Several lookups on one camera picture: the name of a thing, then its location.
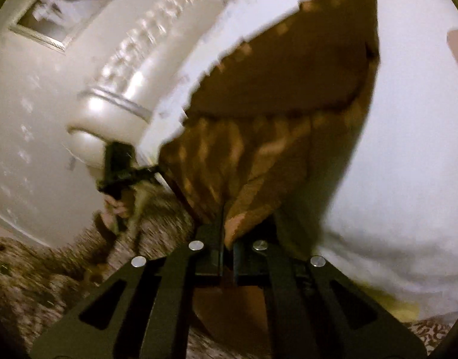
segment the silver screw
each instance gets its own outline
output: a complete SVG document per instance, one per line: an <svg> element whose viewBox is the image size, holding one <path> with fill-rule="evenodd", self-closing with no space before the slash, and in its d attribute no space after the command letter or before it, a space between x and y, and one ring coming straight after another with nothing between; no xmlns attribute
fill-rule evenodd
<svg viewBox="0 0 458 359"><path fill-rule="evenodd" d="M136 256L135 258L132 258L131 260L131 264L134 266L134 267L142 267L146 264L146 258L144 258L143 256Z"/></svg>
<svg viewBox="0 0 458 359"><path fill-rule="evenodd" d="M192 240L189 243L189 249L191 251L199 251L199 250L202 250L203 248L204 248L204 243L201 242L200 240Z"/></svg>
<svg viewBox="0 0 458 359"><path fill-rule="evenodd" d="M325 262L326 260L319 255L315 255L315 256L312 256L312 258L310 258L310 264L314 267L324 267Z"/></svg>
<svg viewBox="0 0 458 359"><path fill-rule="evenodd" d="M256 240L254 244L252 244L252 248L256 251L265 251L268 246L265 240Z"/></svg>

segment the person's hand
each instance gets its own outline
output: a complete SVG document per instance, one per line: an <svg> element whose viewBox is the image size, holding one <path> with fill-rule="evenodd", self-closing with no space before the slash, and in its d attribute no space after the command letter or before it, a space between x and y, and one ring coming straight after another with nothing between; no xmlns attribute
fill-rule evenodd
<svg viewBox="0 0 458 359"><path fill-rule="evenodd" d="M132 189L124 189L120 200L104 194L105 211L101 213L101 219L106 228L111 228L114 225L116 216L123 219L131 217L134 211L134 201L135 196Z"/></svg>

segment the cream leather headboard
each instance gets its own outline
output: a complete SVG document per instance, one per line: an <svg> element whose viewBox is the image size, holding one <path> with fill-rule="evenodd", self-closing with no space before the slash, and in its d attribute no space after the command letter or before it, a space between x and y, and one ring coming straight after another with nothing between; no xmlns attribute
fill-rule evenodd
<svg viewBox="0 0 458 359"><path fill-rule="evenodd" d="M71 152L102 168L106 142L136 145L159 98L228 0L159 0L128 32L68 123Z"/></svg>

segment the triangular cutout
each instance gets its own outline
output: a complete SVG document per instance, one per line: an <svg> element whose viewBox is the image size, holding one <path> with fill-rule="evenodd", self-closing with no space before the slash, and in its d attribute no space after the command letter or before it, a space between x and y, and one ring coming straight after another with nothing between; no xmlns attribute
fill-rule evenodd
<svg viewBox="0 0 458 359"><path fill-rule="evenodd" d="M362 328L377 319L377 313L371 306L352 292L348 291L338 281L332 280L330 282L330 287L337 297L337 301L351 329Z"/></svg>
<svg viewBox="0 0 458 359"><path fill-rule="evenodd" d="M103 295L95 300L79 316L79 320L103 331L109 326L119 299L126 288L126 282L116 281Z"/></svg>

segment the picture frame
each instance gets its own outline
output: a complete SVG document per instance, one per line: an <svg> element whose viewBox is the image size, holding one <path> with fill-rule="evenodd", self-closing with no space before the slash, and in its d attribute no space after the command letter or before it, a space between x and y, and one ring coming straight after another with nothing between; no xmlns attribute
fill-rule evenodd
<svg viewBox="0 0 458 359"><path fill-rule="evenodd" d="M10 30L59 52L112 0L34 0Z"/></svg>

